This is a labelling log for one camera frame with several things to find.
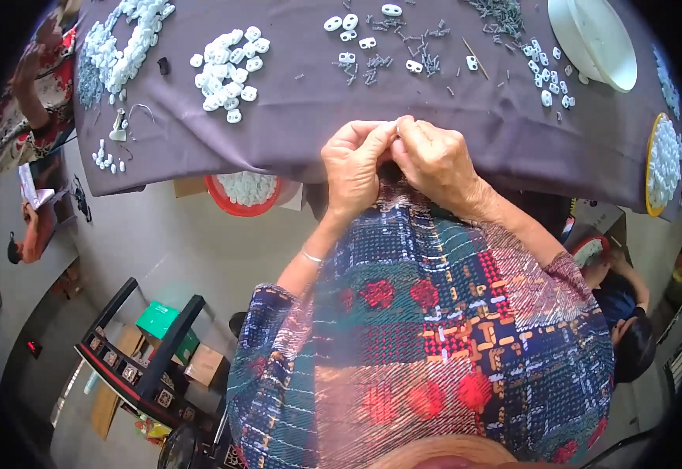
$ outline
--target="person in blue shirt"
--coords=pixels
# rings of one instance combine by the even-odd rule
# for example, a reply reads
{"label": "person in blue shirt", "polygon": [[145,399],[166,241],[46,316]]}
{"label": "person in blue shirt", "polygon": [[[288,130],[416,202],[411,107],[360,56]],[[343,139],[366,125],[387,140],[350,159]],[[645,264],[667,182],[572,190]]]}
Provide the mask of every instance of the person in blue shirt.
{"label": "person in blue shirt", "polygon": [[607,320],[615,352],[614,383],[631,383],[656,356],[653,324],[646,316],[646,282],[617,250],[587,267],[583,277]]}

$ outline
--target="green box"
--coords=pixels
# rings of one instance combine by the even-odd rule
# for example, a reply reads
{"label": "green box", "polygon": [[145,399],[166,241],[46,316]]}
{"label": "green box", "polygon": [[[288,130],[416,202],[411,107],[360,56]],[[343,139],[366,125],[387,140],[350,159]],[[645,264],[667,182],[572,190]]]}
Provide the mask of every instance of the green box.
{"label": "green box", "polygon": [[[164,338],[164,335],[167,330],[169,330],[169,327],[171,327],[171,324],[177,318],[178,314],[179,311],[176,309],[161,305],[159,302],[155,301],[146,308],[146,311],[143,311],[143,314],[135,325],[138,326],[140,332],[145,335],[146,340],[154,348],[158,348],[161,344],[161,340]],[[190,362],[190,358],[192,358],[192,354],[195,353],[195,349],[199,344],[200,341],[197,340],[197,336],[192,331],[192,328],[190,328],[171,359],[180,365],[186,366]]]}

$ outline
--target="wooden toothpick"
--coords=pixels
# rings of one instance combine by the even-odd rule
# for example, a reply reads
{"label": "wooden toothpick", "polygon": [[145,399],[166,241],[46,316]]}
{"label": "wooden toothpick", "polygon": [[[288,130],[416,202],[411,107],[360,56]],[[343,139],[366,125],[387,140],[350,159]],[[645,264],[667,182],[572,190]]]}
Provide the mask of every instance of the wooden toothpick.
{"label": "wooden toothpick", "polygon": [[476,58],[477,64],[479,64],[479,68],[482,69],[484,72],[484,76],[486,77],[487,80],[489,80],[489,75],[486,74],[486,70],[484,69],[484,66],[481,64],[481,61],[479,61],[479,58],[477,57],[476,54],[474,54],[474,51],[471,49],[471,46],[468,45],[468,42],[466,42],[466,39],[461,38],[463,40],[463,43],[466,44],[466,47],[468,47],[468,51],[471,52],[471,54]]}

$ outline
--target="silver bracelet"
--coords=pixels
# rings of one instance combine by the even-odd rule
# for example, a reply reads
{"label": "silver bracelet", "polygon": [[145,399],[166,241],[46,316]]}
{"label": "silver bracelet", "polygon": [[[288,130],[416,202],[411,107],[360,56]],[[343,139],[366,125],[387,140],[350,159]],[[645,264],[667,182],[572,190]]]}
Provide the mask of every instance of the silver bracelet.
{"label": "silver bracelet", "polygon": [[313,261],[313,262],[316,262],[316,263],[321,263],[321,262],[323,262],[322,259],[313,258],[313,257],[310,256],[309,254],[307,254],[307,253],[304,251],[304,249],[302,249],[302,254],[304,254],[304,257],[305,257],[305,258],[310,259],[310,260]]}

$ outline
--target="purple tablecloth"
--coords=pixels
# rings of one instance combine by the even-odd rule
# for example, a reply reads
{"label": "purple tablecloth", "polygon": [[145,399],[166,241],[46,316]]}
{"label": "purple tablecloth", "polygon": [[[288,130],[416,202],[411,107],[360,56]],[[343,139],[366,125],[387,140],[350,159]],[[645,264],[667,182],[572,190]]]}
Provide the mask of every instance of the purple tablecloth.
{"label": "purple tablecloth", "polygon": [[[492,35],[482,32],[485,21],[492,21],[481,20],[467,2],[399,2],[404,10],[401,18],[408,23],[402,33],[418,36],[435,29],[440,19],[451,30],[444,38],[429,37],[428,51],[439,54],[442,68],[442,74],[430,79],[405,69],[411,58],[406,46],[415,47],[417,41],[404,43],[392,28],[372,31],[365,23],[367,14],[383,20],[380,6],[385,0],[349,3],[360,18],[357,41],[375,37],[377,47],[361,50],[357,41],[343,43],[338,32],[323,30],[325,20],[348,13],[339,0],[176,3],[158,45],[148,51],[138,76],[127,85],[124,108],[146,104],[156,118],[153,123],[140,108],[132,113],[128,132],[136,140],[128,138],[123,144],[129,153],[108,139],[119,101],[111,106],[105,95],[100,104],[84,110],[76,99],[78,143],[91,193],[106,195],[188,175],[240,170],[317,183],[324,179],[320,148],[341,125],[353,119],[391,120],[412,114],[462,132],[477,170],[493,183],[646,211],[646,145],[656,115],[668,109],[656,75],[652,36],[629,7],[613,2],[636,51],[636,86],[627,94],[594,81],[584,86],[577,72],[564,77],[562,70],[569,63],[564,56],[559,61],[550,58],[550,69],[565,78],[576,98],[577,105],[568,110],[558,97],[551,109],[542,107],[527,59],[520,51],[492,44]],[[538,12],[533,3],[523,8],[525,34],[535,36],[544,51],[551,51],[558,44],[546,0],[539,3]],[[93,23],[103,23],[115,6],[113,0],[83,4],[78,50]],[[190,66],[189,59],[202,54],[219,34],[250,25],[259,27],[271,41],[270,51],[262,54],[263,68],[251,73],[247,82],[258,89],[257,100],[242,103],[242,122],[231,125],[223,109],[203,111],[204,97],[195,87],[199,69]],[[127,43],[131,30],[122,16],[113,30],[118,48]],[[481,71],[467,70],[468,51],[461,37],[474,49],[490,80]],[[356,53],[359,63],[359,77],[351,86],[346,86],[343,70],[330,64],[345,51]],[[378,72],[378,82],[365,86],[361,74],[367,69],[367,56],[374,53],[395,61]],[[156,61],[161,57],[171,64],[167,76],[158,72]],[[458,67],[460,77],[456,77]],[[301,73],[304,77],[295,80]],[[562,113],[561,122],[556,111]],[[675,121],[675,128],[682,132],[682,121]],[[95,167],[90,155],[101,138],[107,140],[107,152],[123,158],[134,155],[125,173]],[[679,192],[680,188],[664,212],[667,219],[676,211]]]}

